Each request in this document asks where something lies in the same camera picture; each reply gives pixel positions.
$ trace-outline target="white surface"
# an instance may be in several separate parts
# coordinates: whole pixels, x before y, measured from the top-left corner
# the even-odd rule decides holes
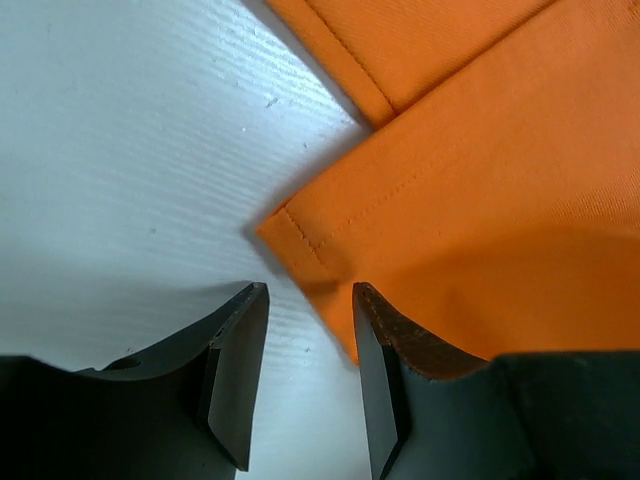
[[[0,2],[0,352],[102,367],[266,281],[238,478],[364,480],[357,371],[252,230],[366,132],[254,15],[302,52],[248,0]]]

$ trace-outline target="orange fabric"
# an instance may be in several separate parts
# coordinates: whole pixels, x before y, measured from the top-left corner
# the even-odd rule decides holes
[[[382,126],[553,0],[268,0]]]
[[[484,358],[640,348],[639,86],[640,1],[558,0],[259,234],[354,359],[357,281]]]

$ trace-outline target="stitched seam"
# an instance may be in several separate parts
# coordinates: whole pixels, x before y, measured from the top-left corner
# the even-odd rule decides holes
[[[362,69],[362,72],[367,76],[367,78],[369,78],[369,80],[371,80],[371,83],[373,83],[373,85],[378,89],[378,92],[380,92],[380,95],[382,95],[382,97],[386,100],[386,102],[389,104],[389,108],[391,109],[391,111],[393,112],[394,115],[397,115],[398,112],[396,111],[396,109],[393,106],[393,103],[391,103],[391,99],[382,91],[382,88],[380,88],[380,85],[378,84],[378,82],[376,82],[376,80],[373,78],[373,76],[371,75],[371,73],[369,73],[369,71],[367,70],[367,68],[363,65],[363,63],[358,60],[358,58],[354,55],[354,53],[345,45],[345,43],[338,37],[338,35],[333,31],[333,29],[331,28],[331,26],[327,23],[327,21],[322,17],[322,15],[320,15],[320,13],[309,3],[309,0],[302,0],[304,3],[306,3],[307,7],[309,7],[309,10],[311,10],[313,12],[313,14],[318,17],[318,19],[322,22],[322,24],[325,26],[325,28],[327,29],[327,31],[329,32],[329,34],[334,38],[334,40],[336,42],[338,42],[338,44],[340,44],[340,46],[342,48],[344,48],[344,50],[351,56],[351,58],[353,59],[354,62],[356,62],[356,64]]]
[[[427,88],[425,91],[422,91],[418,94],[418,100],[420,101],[421,98],[424,98],[426,95],[429,95],[429,93],[433,92],[436,88],[438,88],[440,85],[442,85],[443,83],[445,83],[446,81],[448,81],[450,78],[454,77],[456,74],[458,74],[459,72],[461,72],[462,70],[464,70],[465,68],[467,68],[469,65],[471,65],[475,60],[477,60],[478,58],[480,58],[481,56],[483,56],[485,53],[487,53],[489,50],[491,50],[493,47],[495,47],[496,45],[498,45],[499,43],[501,43],[503,40],[505,40],[507,37],[509,37],[511,34],[515,33],[517,30],[520,30],[520,28],[522,28],[526,23],[530,22],[533,18],[537,17],[538,15],[540,15],[542,12],[544,12],[545,10],[547,10],[548,8],[550,8],[553,4],[557,3],[558,0],[551,0],[549,2],[548,5],[545,6],[541,6],[539,7],[537,10],[531,12],[530,15],[528,15],[527,17],[523,18],[522,20],[520,20],[518,23],[516,23],[512,28],[508,29],[507,31],[505,31],[502,35],[500,35],[499,37],[497,37],[495,40],[493,40],[492,42],[490,42],[485,48],[479,50],[477,52],[477,54],[473,57],[470,58],[468,61],[464,62],[459,68],[449,72],[448,74],[446,74],[444,77],[442,77],[440,80],[438,80],[437,82],[435,82],[434,84],[432,84],[429,88]]]
[[[514,32],[516,32],[517,30],[520,30],[520,28],[522,28],[525,24],[529,23],[531,20],[533,20],[534,18],[538,17],[542,12],[544,12],[545,10],[549,9],[552,5],[554,5],[556,3],[556,1],[554,0],[553,2],[551,2],[549,5],[547,5],[546,7],[542,8],[541,10],[538,10],[534,15],[532,15],[531,17],[527,18],[526,21],[520,23],[518,25],[518,27],[514,30],[512,30],[511,32],[509,32],[507,35],[505,35],[504,37],[502,37],[501,39],[499,39],[499,41],[495,42],[492,47],[489,49],[491,50],[493,47],[495,47],[496,45],[502,43],[506,38],[510,37]],[[456,72],[459,73],[460,71],[462,71],[463,69],[469,67],[471,64],[475,63],[475,61],[477,61],[480,57],[482,57],[485,53],[487,53],[487,51],[489,50],[485,50],[484,52],[482,52],[480,55],[478,55],[477,57],[475,57],[471,62],[467,63],[464,67],[462,67],[460,70],[458,70]],[[435,88],[439,88],[441,87],[447,80],[449,80],[450,78],[452,78],[454,75],[451,75],[450,77],[448,77],[446,80],[444,80],[443,82],[441,82],[440,84],[438,84],[437,87]],[[464,143],[469,137],[471,136],[471,132],[468,131],[462,138],[458,139],[458,142],[456,143],[456,145],[459,147],[459,145],[461,143]],[[450,152],[455,152],[457,151],[458,148],[451,148]],[[448,167],[450,167],[450,165],[447,165],[445,167],[443,167],[443,169],[441,171],[445,171]],[[396,196],[397,194],[399,194],[402,190],[404,190],[406,187],[408,187],[410,184],[412,184],[413,182],[415,182],[416,180],[418,180],[422,174],[427,171],[430,167],[425,166],[423,168],[418,169],[413,175],[411,175],[411,177],[409,177],[407,180],[405,180],[404,182],[399,183],[398,185],[396,185],[393,189],[391,189],[389,191],[389,193],[387,193],[385,196],[379,198],[377,201],[375,201],[374,203],[372,203],[371,205],[369,205],[368,207],[362,209],[360,212],[356,213],[355,215],[353,215],[352,217],[348,218],[342,225],[340,225],[339,227],[337,227],[335,230],[333,230],[330,234],[327,235],[327,237],[320,241],[317,245],[316,245],[316,249],[321,248],[322,246],[324,246],[329,240],[331,240],[334,236],[336,236],[338,233],[340,233],[342,230],[344,230],[345,228],[348,228],[353,222],[355,222],[356,220],[362,218],[363,216],[367,215],[371,210],[375,209],[376,207],[378,207],[379,205],[385,203],[386,201],[390,200],[391,198],[393,198],[394,196]]]
[[[322,269],[324,270],[324,272],[326,274],[329,274],[329,269],[327,268],[327,266],[322,262],[322,260],[320,260],[320,257],[318,256],[318,252],[316,251],[317,249],[314,248],[313,244],[311,243],[311,241],[309,240],[309,238],[307,237],[307,235],[304,233],[304,230],[302,229],[302,227],[300,226],[300,224],[293,218],[293,216],[291,215],[291,212],[287,209],[287,207],[285,206],[282,209],[285,213],[285,215],[287,216],[287,218],[289,219],[289,221],[291,222],[291,224],[296,227],[296,229],[298,230],[298,233],[300,233],[300,237],[302,238],[302,240],[304,241],[304,243],[307,245],[308,250],[311,252],[311,254],[313,255],[313,257],[316,259],[316,261],[318,262],[318,265],[320,265],[320,267],[322,267]],[[291,264],[292,268],[298,267],[300,266],[301,262],[293,262]]]

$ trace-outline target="black metal jaw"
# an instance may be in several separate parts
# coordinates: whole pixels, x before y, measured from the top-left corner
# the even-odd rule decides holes
[[[7,478],[233,479],[249,464],[268,309],[251,284],[102,371],[0,357]]]
[[[354,287],[373,478],[640,478],[640,352],[485,362]]]

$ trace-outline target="stitching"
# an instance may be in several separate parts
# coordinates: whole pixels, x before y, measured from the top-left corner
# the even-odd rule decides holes
[[[520,28],[522,28],[525,24],[529,23],[531,20],[533,20],[534,18],[538,17],[542,12],[548,10],[552,5],[554,5],[556,3],[555,0],[553,0],[552,2],[550,2],[548,5],[544,6],[543,8],[539,9],[538,11],[534,12],[531,16],[527,17],[524,21],[520,22],[516,28],[512,29],[510,32],[508,32],[506,35],[502,36],[501,38],[499,38],[496,42],[494,42],[491,46],[491,48],[484,50],[482,53],[480,53],[477,57],[475,57],[473,60],[471,60],[469,63],[467,63],[466,65],[464,65],[463,67],[461,67],[459,70],[457,70],[456,73],[459,73],[460,71],[464,70],[465,68],[469,67],[471,64],[475,63],[480,57],[482,57],[484,54],[487,53],[487,51],[491,50],[493,47],[495,47],[496,45],[498,45],[499,43],[502,43],[507,37],[510,37],[514,32],[516,32],[517,30],[519,30]],[[446,81],[450,78],[452,78],[454,75],[451,75],[449,77],[447,77],[447,79],[443,80],[441,83],[439,83],[433,90],[431,90],[431,92],[433,92],[435,89],[440,88],[444,83],[446,83]],[[496,111],[498,111],[498,108],[494,108],[493,113],[495,114]],[[452,147],[450,148],[450,152],[454,152],[457,151],[459,147],[459,145],[461,143],[464,143],[469,137],[471,136],[471,132],[468,131],[466,132],[466,134],[458,139],[458,142],[456,144],[456,147]],[[327,235],[326,238],[324,238],[322,241],[320,241],[317,245],[316,245],[316,249],[319,249],[320,247],[324,246],[329,240],[331,240],[334,236],[336,236],[336,234],[340,233],[342,230],[344,230],[345,228],[348,228],[353,222],[355,222],[356,220],[364,217],[365,215],[367,215],[371,210],[373,210],[374,208],[378,207],[379,205],[385,203],[387,200],[391,199],[392,197],[396,196],[398,193],[400,193],[402,190],[404,190],[406,187],[408,187],[410,184],[412,184],[414,181],[418,180],[422,174],[427,171],[429,169],[429,167],[424,166],[423,168],[419,168],[418,170],[416,170],[413,175],[411,175],[411,177],[409,177],[408,179],[406,179],[404,182],[399,183],[398,185],[396,185],[392,190],[390,190],[386,195],[384,195],[383,197],[379,198],[377,201],[375,201],[374,203],[370,204],[368,207],[362,209],[360,212],[354,214],[352,217],[350,217],[349,219],[347,219],[342,225],[340,225],[339,227],[337,227],[335,230],[333,230],[330,234]]]
[[[373,83],[373,85],[378,89],[378,91],[380,92],[380,95],[382,95],[382,97],[387,101],[387,103],[389,104],[389,108],[391,109],[391,111],[393,112],[394,115],[397,115],[398,112],[396,111],[396,109],[394,108],[393,104],[391,103],[391,99],[382,91],[382,88],[380,88],[380,85],[378,84],[378,82],[375,81],[375,79],[373,78],[373,76],[371,75],[371,73],[369,73],[369,71],[367,70],[367,68],[362,64],[362,62],[360,60],[358,60],[358,58],[354,55],[354,53],[349,50],[349,48],[344,44],[344,42],[338,37],[338,35],[332,30],[331,26],[327,23],[327,21],[322,17],[322,15],[320,15],[320,13],[311,5],[311,3],[309,3],[309,0],[302,0],[304,3],[307,4],[307,7],[309,7],[309,10],[311,10],[314,15],[316,17],[318,17],[320,19],[320,21],[322,22],[322,24],[325,26],[325,28],[327,29],[327,31],[329,32],[329,34],[335,39],[336,42],[338,42],[340,44],[340,46],[342,48],[345,49],[345,51],[351,56],[351,58],[353,59],[354,62],[356,62],[356,64],[358,64],[358,66],[362,69],[362,71],[364,72],[364,74],[369,78],[369,80],[371,80],[371,83]]]
[[[300,224],[293,218],[293,216],[291,215],[291,212],[289,212],[289,210],[287,209],[286,206],[282,210],[284,211],[284,213],[287,216],[287,218],[289,219],[289,221],[296,227],[296,229],[298,230],[298,233],[300,233],[300,236],[302,237],[302,240],[306,243],[309,251],[315,257],[315,259],[318,262],[318,264],[322,267],[322,269],[325,271],[326,274],[329,274],[329,269],[327,268],[327,266],[324,263],[322,263],[322,260],[320,260],[320,257],[318,256],[317,249],[314,248],[314,246],[311,243],[311,241],[309,240],[309,238],[305,235],[304,230],[302,230],[302,227],[300,226]],[[299,265],[300,265],[300,262],[294,262],[291,265],[291,267],[293,268],[293,267],[297,267]]]

